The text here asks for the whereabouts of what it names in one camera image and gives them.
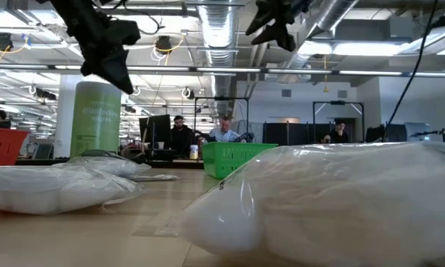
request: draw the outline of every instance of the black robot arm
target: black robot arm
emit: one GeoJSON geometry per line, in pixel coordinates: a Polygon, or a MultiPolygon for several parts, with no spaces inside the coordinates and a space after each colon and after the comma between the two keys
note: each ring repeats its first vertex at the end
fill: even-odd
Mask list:
{"type": "MultiPolygon", "coordinates": [[[[84,76],[96,74],[120,90],[134,92],[126,65],[128,51],[123,45],[134,45],[140,39],[136,22],[114,20],[96,11],[92,0],[49,1],[67,25],[67,34],[74,36],[84,56],[84,76]]],[[[107,4],[110,0],[100,0],[107,4]]]]}

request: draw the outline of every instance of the ceiling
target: ceiling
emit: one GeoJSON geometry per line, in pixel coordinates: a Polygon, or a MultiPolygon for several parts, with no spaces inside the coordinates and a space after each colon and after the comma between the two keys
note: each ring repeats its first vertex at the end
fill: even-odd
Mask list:
{"type": "MultiPolygon", "coordinates": [[[[155,7],[160,7],[161,1],[134,1],[130,0],[128,5],[132,4],[149,4],[154,2],[155,7]]],[[[251,23],[257,12],[255,1],[235,1],[234,3],[247,3],[245,6],[237,7],[238,30],[237,34],[237,59],[236,66],[248,67],[251,53],[254,47],[251,46],[253,36],[246,36],[245,29],[251,23]]],[[[429,10],[432,1],[427,0],[360,0],[355,9],[351,10],[345,19],[362,19],[362,20],[386,20],[393,16],[420,16],[429,10]]],[[[440,0],[440,9],[445,9],[445,0],[440,0]]],[[[30,26],[18,19],[14,12],[8,12],[4,8],[0,8],[0,32],[12,32],[12,40],[14,43],[14,51],[25,46],[18,53],[5,54],[0,62],[11,64],[46,64],[46,65],[79,65],[83,63],[80,55],[79,46],[74,38],[70,38],[65,33],[65,26],[61,18],[56,12],[51,10],[34,10],[33,15],[44,26],[30,26]]],[[[118,19],[134,20],[139,27],[145,31],[153,31],[155,24],[147,16],[115,16],[118,19]]],[[[142,38],[134,47],[129,47],[128,65],[173,65],[173,66],[202,66],[206,65],[205,52],[199,51],[198,48],[204,47],[201,26],[198,18],[179,17],[179,16],[154,16],[165,28],[161,29],[155,35],[142,35],[142,38]],[[170,36],[173,46],[181,45],[174,50],[166,59],[157,60],[153,53],[153,45],[157,36],[170,36]]],[[[289,32],[296,35],[300,31],[300,20],[294,25],[289,26],[289,32]]],[[[268,63],[282,64],[291,57],[291,53],[277,46],[275,42],[269,44],[266,52],[261,55],[261,65],[268,63]]],[[[339,56],[328,55],[326,58],[313,56],[309,60],[311,68],[328,69],[352,69],[352,70],[379,70],[391,68],[403,68],[411,70],[413,63],[411,60],[392,60],[386,56],[339,56]]],[[[429,64],[429,60],[423,63],[424,70],[441,70],[445,62],[444,57],[435,57],[432,60],[435,64],[429,64]]],[[[88,77],[87,80],[95,80],[96,77],[88,77]]],[[[310,82],[324,81],[324,76],[313,76],[310,82]]],[[[356,83],[359,77],[330,76],[329,82],[351,82],[356,83]]],[[[160,76],[160,75],[131,75],[133,85],[138,90],[128,99],[135,104],[156,104],[156,105],[192,105],[194,101],[182,97],[182,90],[190,88],[194,90],[196,95],[212,96],[211,77],[210,76],[160,76]]],[[[59,97],[60,75],[58,73],[17,73],[9,70],[0,70],[0,101],[6,102],[23,102],[37,103],[42,101],[37,99],[33,94],[34,87],[43,88],[59,97]]],[[[41,119],[47,125],[46,131],[42,131],[46,135],[53,135],[53,128],[56,126],[56,105],[21,105],[18,108],[23,111],[22,114],[13,114],[21,119],[29,119],[33,121],[36,118],[41,119]]],[[[148,113],[178,113],[192,114],[193,108],[148,108],[147,111],[141,111],[141,114],[148,113]]],[[[133,125],[137,127],[136,119],[138,116],[134,114],[126,114],[122,125],[133,125]]],[[[202,111],[203,116],[211,116],[211,111],[205,109],[202,111]]],[[[30,127],[30,124],[23,125],[17,123],[17,127],[30,127]]]]}

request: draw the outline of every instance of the ductwork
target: ductwork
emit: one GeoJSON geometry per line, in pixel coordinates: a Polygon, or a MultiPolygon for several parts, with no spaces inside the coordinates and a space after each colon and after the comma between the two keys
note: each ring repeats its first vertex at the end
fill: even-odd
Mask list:
{"type": "MultiPolygon", "coordinates": [[[[201,18],[205,46],[209,48],[234,48],[236,9],[221,5],[199,6],[197,9],[201,18]]],[[[206,52],[206,58],[211,67],[232,67],[234,65],[234,51],[208,51],[206,52]]],[[[213,96],[230,96],[232,80],[232,76],[212,76],[211,90],[213,96]]],[[[228,108],[228,102],[216,103],[219,116],[228,115],[230,113],[228,108]]]]}
{"type": "MultiPolygon", "coordinates": [[[[305,24],[309,30],[305,32],[305,38],[299,38],[299,51],[285,67],[302,68],[310,57],[313,56],[300,51],[306,38],[325,31],[334,30],[358,2],[359,0],[323,0],[320,11],[315,15],[315,20],[310,18],[304,19],[303,24],[305,24]]],[[[290,75],[280,75],[277,78],[277,81],[280,83],[287,83],[289,80],[291,80],[290,75]]]]}

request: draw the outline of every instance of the white plastic bag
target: white plastic bag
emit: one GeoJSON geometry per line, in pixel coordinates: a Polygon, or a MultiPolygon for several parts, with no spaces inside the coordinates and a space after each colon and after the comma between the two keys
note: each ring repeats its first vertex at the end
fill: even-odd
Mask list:
{"type": "Polygon", "coordinates": [[[445,257],[445,144],[281,147],[188,207],[181,237],[258,266],[416,266],[445,257]]]}
{"type": "Polygon", "coordinates": [[[85,166],[0,167],[0,210],[58,214],[139,196],[143,186],[85,166]]]}
{"type": "Polygon", "coordinates": [[[138,173],[151,169],[151,167],[146,164],[136,164],[130,160],[117,159],[109,156],[77,157],[66,163],[56,164],[54,166],[86,166],[124,178],[130,178],[138,173]]]}

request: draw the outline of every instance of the green cylinder container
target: green cylinder container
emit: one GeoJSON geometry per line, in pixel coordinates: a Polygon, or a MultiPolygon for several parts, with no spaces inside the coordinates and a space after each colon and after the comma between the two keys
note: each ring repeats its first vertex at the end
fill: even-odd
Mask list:
{"type": "Polygon", "coordinates": [[[101,82],[76,86],[71,159],[91,149],[117,151],[121,95],[113,85],[101,82]]]}

